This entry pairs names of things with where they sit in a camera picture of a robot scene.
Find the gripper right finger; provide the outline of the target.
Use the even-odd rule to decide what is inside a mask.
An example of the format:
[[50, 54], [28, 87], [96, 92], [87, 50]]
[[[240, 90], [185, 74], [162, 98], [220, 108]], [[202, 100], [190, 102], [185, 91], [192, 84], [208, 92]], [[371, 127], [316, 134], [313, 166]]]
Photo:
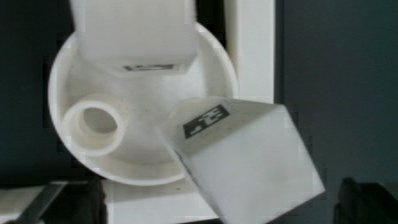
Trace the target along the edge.
[[343, 179], [332, 224], [398, 224], [398, 182]]

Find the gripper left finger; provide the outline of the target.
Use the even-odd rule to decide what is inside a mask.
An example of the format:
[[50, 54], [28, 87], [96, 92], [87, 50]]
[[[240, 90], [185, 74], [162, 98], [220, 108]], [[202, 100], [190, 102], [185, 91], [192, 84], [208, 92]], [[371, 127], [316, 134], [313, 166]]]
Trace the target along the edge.
[[107, 224], [105, 190], [98, 178], [44, 185], [16, 218], [0, 224]]

